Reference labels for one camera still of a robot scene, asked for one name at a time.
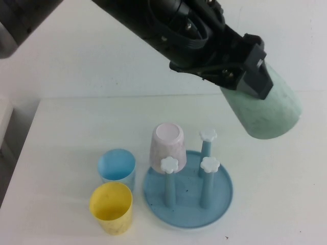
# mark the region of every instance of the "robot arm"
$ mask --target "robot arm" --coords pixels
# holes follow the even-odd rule
[[[277,137],[299,119],[296,96],[272,81],[263,40],[233,31],[216,0],[92,1],[166,56],[170,69],[220,86],[253,137]],[[0,58],[13,54],[61,2],[0,0]]]
[[[0,0],[0,57],[11,55],[62,0]],[[273,84],[260,37],[225,24],[216,0],[93,0],[154,49],[170,68],[264,100]]]

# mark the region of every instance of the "cup rim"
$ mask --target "cup rim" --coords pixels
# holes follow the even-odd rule
[[[105,180],[108,180],[108,181],[121,181],[121,180],[124,180],[124,179],[128,178],[129,176],[131,176],[131,175],[135,172],[135,169],[136,169],[136,159],[135,159],[134,155],[133,155],[130,151],[128,151],[128,152],[133,156],[133,158],[134,158],[134,166],[133,166],[132,171],[131,171],[127,176],[125,176],[125,177],[123,177],[123,178],[121,178],[121,179],[117,179],[117,180],[108,179],[108,178],[104,177],[104,176],[102,175],[102,173],[99,171],[99,164],[100,164],[100,162],[102,161],[102,159],[104,158],[104,156],[105,156],[108,152],[113,151],[113,150],[125,150],[125,151],[128,151],[128,150],[123,149],[123,148],[111,149],[111,150],[106,151],[106,152],[105,152],[105,153],[104,153],[104,154],[99,158],[99,160],[98,160],[98,173],[99,173],[99,175],[101,176],[101,178],[103,178],[103,179],[105,179]]]
[[[115,184],[115,185],[117,185],[117,184],[119,184],[119,185],[123,185],[124,187],[126,187],[127,188],[127,190],[129,191],[128,193],[130,194],[130,196],[131,196],[131,202],[130,202],[130,204],[129,204],[129,207],[128,207],[128,209],[126,210],[126,212],[124,212],[121,216],[119,216],[118,218],[115,218],[115,219],[111,219],[111,220],[107,220],[107,219],[101,219],[101,218],[98,218],[92,211],[91,211],[91,200],[92,200],[92,197],[93,197],[93,195],[95,194],[95,192],[100,188],[100,187],[102,187],[102,186],[104,186],[104,185],[112,185],[112,184]],[[101,221],[105,221],[105,222],[112,222],[112,221],[116,221],[116,220],[118,220],[118,219],[120,219],[121,217],[123,217],[129,210],[130,210],[130,208],[133,206],[133,193],[132,193],[132,191],[131,191],[131,189],[127,186],[127,185],[125,185],[124,183],[121,183],[121,182],[107,182],[107,183],[104,183],[104,184],[102,184],[102,185],[100,185],[100,186],[98,186],[93,192],[92,192],[92,195],[91,195],[91,197],[90,197],[90,201],[89,201],[89,211],[90,211],[90,213],[93,215],[93,217],[94,218],[96,218],[96,219],[98,219],[98,220],[101,220]]]

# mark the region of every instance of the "white wall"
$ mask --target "white wall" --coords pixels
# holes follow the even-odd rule
[[[295,90],[325,90],[325,0],[220,0],[226,22],[260,35],[267,61]],[[90,0],[65,0],[9,59],[0,95],[15,107],[7,143],[19,154],[45,97],[219,93],[168,60]]]

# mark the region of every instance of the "blue cup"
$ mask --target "blue cup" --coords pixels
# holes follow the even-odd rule
[[[135,158],[132,153],[124,149],[114,149],[99,159],[98,172],[104,183],[118,181],[133,191],[135,165]]]

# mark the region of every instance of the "yellow cup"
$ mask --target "yellow cup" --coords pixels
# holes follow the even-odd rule
[[[110,235],[120,235],[132,223],[133,195],[120,182],[108,182],[99,186],[90,199],[90,212]]]

